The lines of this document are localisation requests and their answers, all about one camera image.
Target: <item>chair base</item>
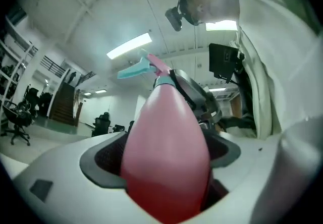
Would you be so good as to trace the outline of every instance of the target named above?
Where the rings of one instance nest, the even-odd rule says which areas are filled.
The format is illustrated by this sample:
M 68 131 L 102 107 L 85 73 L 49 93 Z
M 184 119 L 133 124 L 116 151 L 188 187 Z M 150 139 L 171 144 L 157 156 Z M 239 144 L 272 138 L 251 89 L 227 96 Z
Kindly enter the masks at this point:
M 30 146 L 30 142 L 29 142 L 29 139 L 30 139 L 30 136 L 29 136 L 29 134 L 27 134 L 26 132 L 25 132 L 25 130 L 21 127 L 21 126 L 17 126 L 17 125 L 15 125 L 14 126 L 14 130 L 11 130 L 11 129 L 8 129 L 8 130 L 5 130 L 5 132 L 4 133 L 2 133 L 1 134 L 1 136 L 5 136 L 5 135 L 7 135 L 7 133 L 13 133 L 14 135 L 13 135 L 13 137 L 11 138 L 11 145 L 14 145 L 14 140 L 15 140 L 15 138 L 16 137 L 18 137 L 18 136 L 20 136 L 21 138 L 23 138 L 25 141 L 27 141 L 27 146 Z

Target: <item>ceiling light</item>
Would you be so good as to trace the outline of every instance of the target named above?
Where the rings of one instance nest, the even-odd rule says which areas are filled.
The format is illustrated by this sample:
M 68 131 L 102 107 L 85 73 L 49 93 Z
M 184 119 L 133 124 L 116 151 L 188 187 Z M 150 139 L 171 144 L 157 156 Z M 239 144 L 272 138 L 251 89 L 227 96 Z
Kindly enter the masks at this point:
M 123 43 L 122 45 L 119 45 L 115 49 L 108 52 L 106 55 L 110 59 L 114 59 L 114 58 L 122 55 L 123 53 L 126 53 L 132 49 L 135 49 L 139 46 L 142 46 L 142 45 L 150 43 L 150 42 L 151 42 L 151 38 L 150 38 L 149 34 L 145 33 L 141 36 L 137 36 L 137 37 L 129 40 L 128 42 Z
M 226 88 L 218 88 L 218 89 L 210 89 L 211 92 L 213 91 L 224 91 Z
M 237 31 L 237 23 L 234 20 L 222 20 L 216 23 L 206 23 L 206 30 L 235 30 Z
M 102 90 L 98 90 L 98 91 L 96 91 L 95 93 L 104 93 L 104 92 L 106 92 L 106 90 L 105 89 L 102 89 Z

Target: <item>staircase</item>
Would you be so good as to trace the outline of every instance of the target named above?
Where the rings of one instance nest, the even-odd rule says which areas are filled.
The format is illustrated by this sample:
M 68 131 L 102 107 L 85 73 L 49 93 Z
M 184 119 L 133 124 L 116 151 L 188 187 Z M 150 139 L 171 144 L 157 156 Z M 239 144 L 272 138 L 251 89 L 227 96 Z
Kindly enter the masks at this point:
M 74 87 L 64 82 L 55 96 L 49 118 L 73 126 L 73 100 Z

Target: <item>spray bottle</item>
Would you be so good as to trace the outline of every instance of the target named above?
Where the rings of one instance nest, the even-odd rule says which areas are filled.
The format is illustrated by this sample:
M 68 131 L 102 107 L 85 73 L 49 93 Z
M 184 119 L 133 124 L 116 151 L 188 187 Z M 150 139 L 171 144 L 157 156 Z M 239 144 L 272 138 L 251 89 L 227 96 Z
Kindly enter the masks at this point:
M 179 223 L 200 212 L 210 160 L 201 128 L 170 70 L 149 54 L 118 72 L 118 78 L 157 75 L 155 88 L 129 134 L 121 176 L 140 207 L 163 223 Z

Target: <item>pink spray bottle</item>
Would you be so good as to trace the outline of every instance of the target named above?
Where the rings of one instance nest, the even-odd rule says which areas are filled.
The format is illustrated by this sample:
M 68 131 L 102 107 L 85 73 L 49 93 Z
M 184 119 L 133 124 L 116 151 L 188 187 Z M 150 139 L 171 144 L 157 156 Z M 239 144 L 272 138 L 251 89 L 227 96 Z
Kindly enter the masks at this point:
M 118 73 L 128 78 L 155 72 L 155 89 L 129 134 L 121 176 L 129 196 L 163 223 L 200 213 L 209 180 L 209 153 L 201 128 L 169 75 L 152 54 Z

